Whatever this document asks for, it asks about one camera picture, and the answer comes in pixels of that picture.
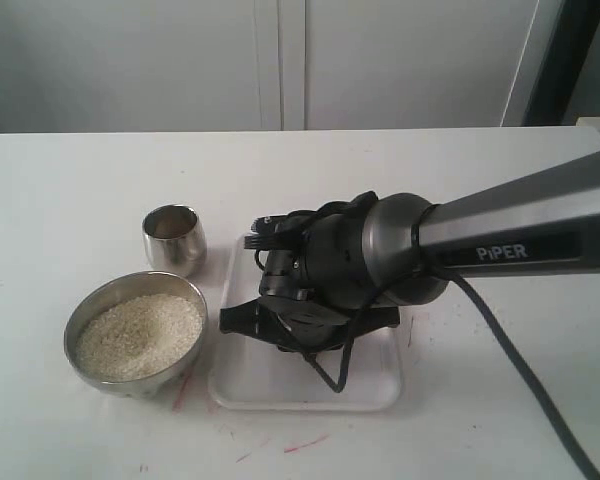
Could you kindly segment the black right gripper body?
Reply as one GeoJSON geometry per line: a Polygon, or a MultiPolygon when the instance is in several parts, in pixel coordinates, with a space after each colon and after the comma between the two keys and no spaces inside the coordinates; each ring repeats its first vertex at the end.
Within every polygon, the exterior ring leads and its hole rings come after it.
{"type": "Polygon", "coordinates": [[[287,352],[319,353],[341,348],[355,309],[320,303],[300,283],[299,262],[271,251],[262,265],[254,252],[232,253],[219,314],[223,334],[240,334],[287,352]]]}

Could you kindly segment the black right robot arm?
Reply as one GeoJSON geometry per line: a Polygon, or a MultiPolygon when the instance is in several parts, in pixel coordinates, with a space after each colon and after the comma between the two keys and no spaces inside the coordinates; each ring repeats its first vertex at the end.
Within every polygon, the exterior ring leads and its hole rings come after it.
{"type": "Polygon", "coordinates": [[[600,151],[446,204],[366,192],[261,217],[246,236],[266,254],[254,300],[219,328],[288,352],[320,353],[400,322],[399,308],[467,277],[600,272],[600,151]]]}

